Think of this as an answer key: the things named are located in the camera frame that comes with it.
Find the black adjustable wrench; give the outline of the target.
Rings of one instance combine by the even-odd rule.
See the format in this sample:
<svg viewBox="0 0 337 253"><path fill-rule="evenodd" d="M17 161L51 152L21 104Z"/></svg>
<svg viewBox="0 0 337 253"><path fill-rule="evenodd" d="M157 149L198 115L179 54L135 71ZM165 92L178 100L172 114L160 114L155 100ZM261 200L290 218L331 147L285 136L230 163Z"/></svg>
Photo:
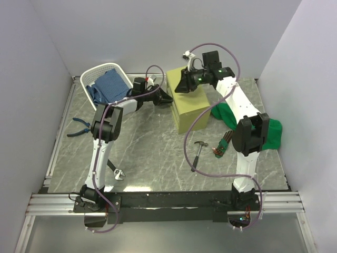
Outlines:
<svg viewBox="0 0 337 253"><path fill-rule="evenodd" d="M110 160L107 161L107 166L112 170L114 173L114 178L117 181L124 180L125 174L122 170L118 169Z"/></svg>

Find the olive green tool chest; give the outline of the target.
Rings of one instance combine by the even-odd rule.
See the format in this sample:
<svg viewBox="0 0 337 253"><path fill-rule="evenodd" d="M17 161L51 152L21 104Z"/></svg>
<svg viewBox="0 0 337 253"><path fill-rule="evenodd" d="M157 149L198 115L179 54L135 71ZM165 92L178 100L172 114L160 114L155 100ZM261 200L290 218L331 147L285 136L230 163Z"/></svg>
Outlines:
<svg viewBox="0 0 337 253"><path fill-rule="evenodd" d="M166 72L166 92L173 98L171 110L179 134L185 133L195 119L210 106L204 89L199 86L194 92L176 93L183 67Z"/></svg>

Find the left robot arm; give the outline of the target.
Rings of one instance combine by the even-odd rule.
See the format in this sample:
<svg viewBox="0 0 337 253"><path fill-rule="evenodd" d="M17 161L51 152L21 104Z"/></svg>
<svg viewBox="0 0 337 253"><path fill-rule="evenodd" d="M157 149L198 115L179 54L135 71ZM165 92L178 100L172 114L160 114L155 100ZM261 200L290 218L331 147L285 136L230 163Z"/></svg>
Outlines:
<svg viewBox="0 0 337 253"><path fill-rule="evenodd" d="M126 96L109 104L99 104L91 126L93 155L88 176L80 189L80 196L86 198L86 206L93 212L103 209L105 199L105 172L108 157L121 131L122 117L139 110L144 102L163 105L173 99L155 84L156 76L136 77Z"/></svg>

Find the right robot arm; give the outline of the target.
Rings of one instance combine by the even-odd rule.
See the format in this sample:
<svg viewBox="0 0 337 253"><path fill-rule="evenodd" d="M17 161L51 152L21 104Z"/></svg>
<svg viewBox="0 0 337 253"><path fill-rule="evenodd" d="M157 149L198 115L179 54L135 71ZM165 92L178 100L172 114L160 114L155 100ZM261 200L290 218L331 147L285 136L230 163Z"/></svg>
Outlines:
<svg viewBox="0 0 337 253"><path fill-rule="evenodd" d="M203 67L196 69L193 66L196 56L190 51L183 54L188 63L181 71L181 79L174 91L190 93L201 84L210 84L225 98L236 120L232 144L237 151L236 173L240 175L233 181L237 193L231 196L230 202L234 209L242 210L249 204L245 193L254 188L256 162L267 141L270 118L247 98L236 81L234 72L229 67L222 66L218 51L207 52L202 56Z"/></svg>

